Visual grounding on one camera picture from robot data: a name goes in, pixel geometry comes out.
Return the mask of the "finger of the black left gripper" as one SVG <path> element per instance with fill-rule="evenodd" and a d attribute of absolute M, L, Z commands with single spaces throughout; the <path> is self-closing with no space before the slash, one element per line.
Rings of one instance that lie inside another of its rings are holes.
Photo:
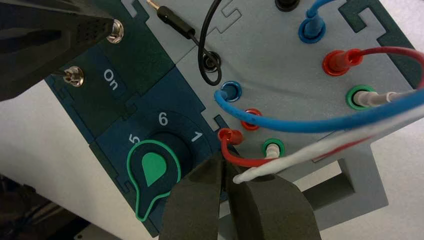
<path fill-rule="evenodd" d="M 0 99 L 13 99 L 112 33 L 111 18 L 0 30 Z"/>
<path fill-rule="evenodd" d="M 2 0 L 0 29 L 86 29 L 110 33 L 113 18 L 89 0 Z"/>

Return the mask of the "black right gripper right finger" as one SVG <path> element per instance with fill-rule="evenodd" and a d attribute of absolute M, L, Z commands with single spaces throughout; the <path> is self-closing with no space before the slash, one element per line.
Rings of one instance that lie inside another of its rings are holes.
<path fill-rule="evenodd" d="M 319 240 L 314 211 L 300 189 L 276 175 L 234 183 L 244 167 L 225 165 L 225 190 L 237 240 Z"/>

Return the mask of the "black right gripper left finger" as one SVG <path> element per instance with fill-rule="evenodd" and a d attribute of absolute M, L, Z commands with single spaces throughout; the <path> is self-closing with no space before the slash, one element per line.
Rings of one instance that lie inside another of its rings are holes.
<path fill-rule="evenodd" d="M 223 156 L 213 153 L 171 190 L 160 240 L 216 240 L 219 229 Z"/>

